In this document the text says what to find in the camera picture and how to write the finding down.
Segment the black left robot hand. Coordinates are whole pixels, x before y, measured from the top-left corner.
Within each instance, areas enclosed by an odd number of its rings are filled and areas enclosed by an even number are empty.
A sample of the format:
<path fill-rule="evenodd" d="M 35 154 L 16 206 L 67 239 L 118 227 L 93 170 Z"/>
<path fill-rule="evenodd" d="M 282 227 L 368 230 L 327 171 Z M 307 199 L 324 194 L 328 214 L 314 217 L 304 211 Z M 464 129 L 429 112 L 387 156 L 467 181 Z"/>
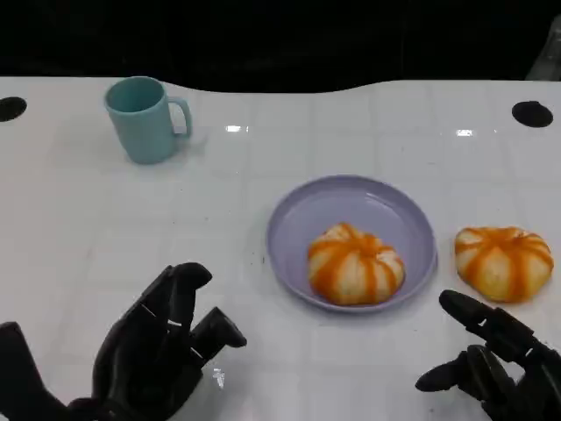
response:
<path fill-rule="evenodd" d="M 193 322 L 196 292 L 211 280 L 197 262 L 166 267 L 111 327 L 95 359 L 92 392 L 73 420 L 167 420 L 189 399 L 203 367 L 247 340 L 218 308 Z"/>

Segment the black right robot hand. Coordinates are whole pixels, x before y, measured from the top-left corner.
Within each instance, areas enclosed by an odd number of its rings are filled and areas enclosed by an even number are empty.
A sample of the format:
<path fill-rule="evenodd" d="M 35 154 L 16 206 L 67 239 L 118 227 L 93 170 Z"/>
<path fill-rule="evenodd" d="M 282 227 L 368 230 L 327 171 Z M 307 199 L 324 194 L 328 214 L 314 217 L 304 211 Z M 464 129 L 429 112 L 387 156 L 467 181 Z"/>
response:
<path fill-rule="evenodd" d="M 455 360 L 423 374 L 415 387 L 438 392 L 454 387 L 481 403 L 492 420 L 559 420 L 560 354 L 503 309 L 446 289 L 441 307 L 485 340 Z"/>

